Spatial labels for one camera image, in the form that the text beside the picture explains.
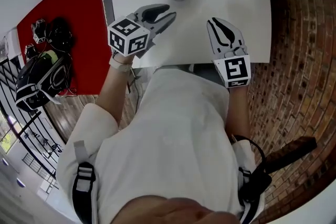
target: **strap buckle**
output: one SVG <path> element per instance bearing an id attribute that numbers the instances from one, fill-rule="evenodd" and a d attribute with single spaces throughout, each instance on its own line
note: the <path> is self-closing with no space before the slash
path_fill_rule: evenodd
<path id="1" fill-rule="evenodd" d="M 89 193 L 92 191 L 93 182 L 96 181 L 94 167 L 88 162 L 78 165 L 77 176 L 75 180 L 75 190 Z"/>

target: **red wall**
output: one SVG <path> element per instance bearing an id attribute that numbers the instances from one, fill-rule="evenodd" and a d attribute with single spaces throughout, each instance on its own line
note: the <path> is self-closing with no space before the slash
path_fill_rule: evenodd
<path id="1" fill-rule="evenodd" d="M 69 23 L 75 38 L 71 86 L 78 94 L 98 94 L 111 57 L 102 0 L 43 0 L 17 26 L 21 51 L 24 55 L 25 46 L 34 44 L 31 23 L 40 18 L 50 22 L 59 16 Z M 44 44 L 36 47 L 41 51 Z"/>

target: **black bag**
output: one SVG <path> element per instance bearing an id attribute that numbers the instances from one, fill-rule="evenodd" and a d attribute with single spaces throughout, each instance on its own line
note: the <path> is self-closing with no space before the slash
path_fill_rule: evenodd
<path id="1" fill-rule="evenodd" d="M 30 112 L 49 101 L 59 104 L 53 97 L 69 88 L 71 64 L 68 54 L 58 58 L 52 50 L 31 58 L 18 74 L 16 106 Z"/>

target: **brick wall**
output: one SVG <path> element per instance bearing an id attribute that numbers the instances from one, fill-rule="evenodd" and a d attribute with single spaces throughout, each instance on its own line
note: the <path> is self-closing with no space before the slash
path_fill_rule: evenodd
<path id="1" fill-rule="evenodd" d="M 336 178 L 336 0 L 271 0 L 271 9 L 270 63 L 253 66 L 249 87 L 253 140 L 266 154 L 303 135 L 318 147 L 272 174 L 255 223 L 295 210 Z"/>

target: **person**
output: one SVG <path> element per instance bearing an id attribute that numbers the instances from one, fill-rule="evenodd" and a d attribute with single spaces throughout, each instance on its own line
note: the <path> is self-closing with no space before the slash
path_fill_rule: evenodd
<path id="1" fill-rule="evenodd" d="M 130 65 L 134 56 L 116 54 Z M 95 104 L 87 104 L 61 154 L 57 180 L 72 201 L 84 141 L 99 178 L 102 224 L 239 223 L 237 157 L 232 135 L 250 137 L 247 86 L 223 87 L 214 68 L 159 68 L 132 122 L 119 131 L 129 72 L 110 67 Z M 250 143 L 241 143 L 255 169 Z"/>

